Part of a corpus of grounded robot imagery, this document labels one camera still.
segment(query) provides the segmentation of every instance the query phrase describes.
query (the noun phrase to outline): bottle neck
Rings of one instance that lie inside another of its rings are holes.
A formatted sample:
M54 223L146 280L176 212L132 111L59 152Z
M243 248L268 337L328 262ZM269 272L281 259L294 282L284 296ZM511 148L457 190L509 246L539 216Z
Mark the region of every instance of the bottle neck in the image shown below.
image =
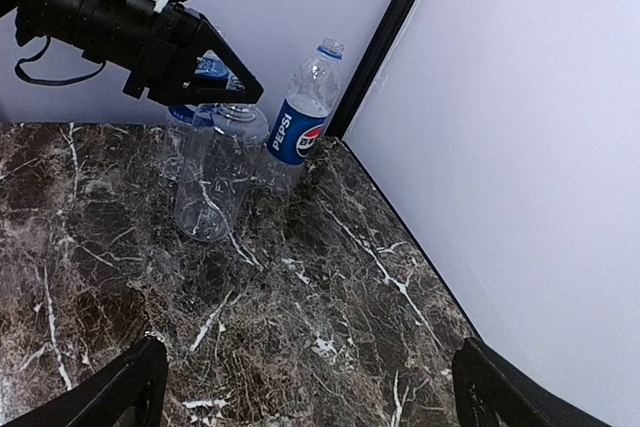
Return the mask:
M236 122L251 122L256 118L254 104L216 104L216 113Z

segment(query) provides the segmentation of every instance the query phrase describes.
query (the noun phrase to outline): clear plastic bottle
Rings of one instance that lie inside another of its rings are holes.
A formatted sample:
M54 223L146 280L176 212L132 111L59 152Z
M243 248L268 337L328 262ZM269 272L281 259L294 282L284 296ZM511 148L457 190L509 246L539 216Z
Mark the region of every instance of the clear plastic bottle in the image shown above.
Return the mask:
M229 69L213 52L204 55L196 76L226 80L229 78ZM182 164L184 163L184 148L196 107L190 105L174 105L167 109L166 129L162 150L158 156L160 175L169 180L177 181L180 178Z
M215 125L202 125L206 118ZM188 236L213 242L233 231L269 123L255 105L200 107L187 142L175 221Z
M318 52L293 75L289 91L256 170L257 181L278 192L291 191L304 161L340 95L344 46L325 39Z

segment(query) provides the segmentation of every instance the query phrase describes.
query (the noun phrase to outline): countertop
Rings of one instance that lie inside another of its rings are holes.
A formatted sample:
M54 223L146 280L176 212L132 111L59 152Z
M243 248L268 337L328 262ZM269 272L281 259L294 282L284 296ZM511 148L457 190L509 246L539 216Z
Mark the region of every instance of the countertop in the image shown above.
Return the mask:
M289 198L233 235L172 222L162 129L0 126L0 425L146 330L173 426L457 425L463 315L357 161L325 139Z

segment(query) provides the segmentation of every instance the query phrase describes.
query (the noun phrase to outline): marble table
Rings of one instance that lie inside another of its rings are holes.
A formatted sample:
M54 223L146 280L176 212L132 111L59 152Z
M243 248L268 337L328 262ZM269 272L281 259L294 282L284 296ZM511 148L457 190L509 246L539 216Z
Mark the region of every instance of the marble table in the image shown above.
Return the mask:
M0 126L0 425L162 335L171 426L457 425L463 315L349 151L233 235L174 228L162 130Z

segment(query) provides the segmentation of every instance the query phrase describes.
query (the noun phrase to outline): pepsi logo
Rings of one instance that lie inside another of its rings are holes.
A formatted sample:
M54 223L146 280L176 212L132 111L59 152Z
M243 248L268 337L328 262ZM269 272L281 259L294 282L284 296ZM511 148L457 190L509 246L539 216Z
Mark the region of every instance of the pepsi logo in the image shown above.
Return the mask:
M316 139L322 133L322 128L322 125L318 125L307 130L304 134L298 137L298 141L296 142L296 152L298 152L300 157L306 157L309 154L311 147L313 147Z

